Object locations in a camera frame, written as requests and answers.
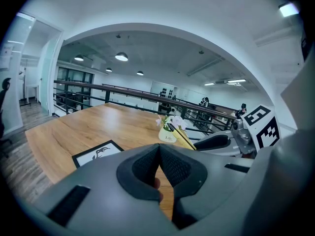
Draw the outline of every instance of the black chair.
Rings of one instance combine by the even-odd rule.
[[[0,139],[2,138],[3,134],[4,134],[4,124],[2,122],[2,105],[3,105],[3,101],[4,101],[4,97],[6,92],[9,90],[10,87],[10,80],[11,78],[6,78],[3,82],[2,82],[2,88],[3,90],[0,92]],[[6,142],[9,142],[12,144],[12,141],[10,139],[5,139],[5,140],[0,140],[0,146]]]

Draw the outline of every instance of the white vase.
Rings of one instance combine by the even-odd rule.
[[[174,143],[176,142],[176,137],[172,134],[172,132],[165,130],[164,128],[161,128],[161,130],[158,133],[158,137],[161,141],[166,143]]]

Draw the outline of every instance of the black and white marker cube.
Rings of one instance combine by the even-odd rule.
[[[280,139],[273,108],[259,105],[241,118],[252,136],[257,152],[263,147],[273,146]]]

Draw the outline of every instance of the picture frame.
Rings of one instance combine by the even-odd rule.
[[[84,164],[93,161],[100,157],[116,154],[124,151],[117,143],[113,140],[109,140],[105,143],[90,148],[84,152],[78,153],[72,156],[72,160],[76,168],[83,166]]]

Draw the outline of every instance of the gray wood floor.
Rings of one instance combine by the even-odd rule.
[[[4,137],[9,138],[12,145],[2,145],[0,167],[13,194],[32,203],[52,183],[34,158],[25,131],[56,117],[48,116],[34,99],[30,103],[21,107],[24,126]],[[8,153],[9,158],[4,157],[3,153]]]

